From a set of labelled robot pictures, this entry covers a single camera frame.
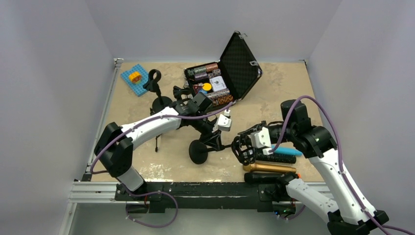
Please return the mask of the blue microphone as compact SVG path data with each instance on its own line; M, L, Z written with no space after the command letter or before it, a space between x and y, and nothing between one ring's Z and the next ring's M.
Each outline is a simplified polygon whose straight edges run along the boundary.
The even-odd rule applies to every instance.
M302 152L300 152L299 150L293 149L293 148L288 148L288 147L278 147L274 153L277 154L285 154L285 155L292 155L292 156L301 156Z

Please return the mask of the silver-head black microphone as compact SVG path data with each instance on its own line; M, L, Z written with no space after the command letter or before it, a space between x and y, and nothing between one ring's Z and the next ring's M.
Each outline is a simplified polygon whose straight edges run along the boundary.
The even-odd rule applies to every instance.
M295 164L297 162L296 156L287 154L273 153L270 155L258 154L255 158L256 161L274 162L274 163L285 163Z

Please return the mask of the gold microphone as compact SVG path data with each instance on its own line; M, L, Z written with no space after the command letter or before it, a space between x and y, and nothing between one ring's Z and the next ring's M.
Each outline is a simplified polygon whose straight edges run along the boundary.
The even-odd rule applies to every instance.
M297 169L290 166L276 165L276 164L263 164L263 163L252 163L242 166L243 170L246 172L275 172L275 173L296 173Z

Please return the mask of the black round-base mic stand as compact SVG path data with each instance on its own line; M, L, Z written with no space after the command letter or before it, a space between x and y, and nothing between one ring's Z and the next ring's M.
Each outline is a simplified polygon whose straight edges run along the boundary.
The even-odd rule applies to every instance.
M157 98L153 101L150 108L150 114L160 112L164 108L172 104L172 99L167 96L162 96L158 82L161 79L161 72L157 69L152 69L148 73L148 81L143 85L143 88L149 92L155 93Z

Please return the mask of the black microphone orange end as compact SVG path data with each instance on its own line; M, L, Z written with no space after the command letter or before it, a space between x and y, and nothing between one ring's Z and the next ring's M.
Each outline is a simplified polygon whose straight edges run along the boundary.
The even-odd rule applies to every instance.
M301 176L296 173L257 173L249 172L244 174L244 181L249 184L272 184L287 183L293 179L299 179Z

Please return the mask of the black tripod mic stand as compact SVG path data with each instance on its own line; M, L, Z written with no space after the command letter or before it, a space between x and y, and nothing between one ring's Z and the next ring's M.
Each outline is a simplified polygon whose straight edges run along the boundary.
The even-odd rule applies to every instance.
M158 152L158 138L163 133L170 130L177 129L180 126L181 120L176 117L167 117L169 115L175 116L178 113L172 107L155 106L150 108L150 114L155 120L149 122L150 124L150 137L155 137L156 145L155 152Z

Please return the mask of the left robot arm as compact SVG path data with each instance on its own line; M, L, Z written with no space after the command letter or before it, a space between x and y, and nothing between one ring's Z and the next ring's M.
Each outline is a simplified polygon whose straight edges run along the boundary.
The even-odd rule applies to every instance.
M207 113L212 101L202 93L191 99L176 100L161 111L142 120L117 125L108 124L101 134L95 149L94 164L101 162L106 171L127 188L133 200L140 200L146 194L145 180L132 165L133 151L145 142L179 129L191 126L201 134L201 140L220 137L219 118L209 120L229 106Z

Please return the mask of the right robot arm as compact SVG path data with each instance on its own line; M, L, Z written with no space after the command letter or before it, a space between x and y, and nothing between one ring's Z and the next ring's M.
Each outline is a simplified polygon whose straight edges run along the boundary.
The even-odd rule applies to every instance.
M276 196L303 203L318 215L332 235L368 235L388 222L385 211L377 210L348 175L342 160L341 145L322 126L314 126L305 104L298 98L280 105L284 123L271 131L271 142L291 142L320 173L332 198L289 172L277 180Z

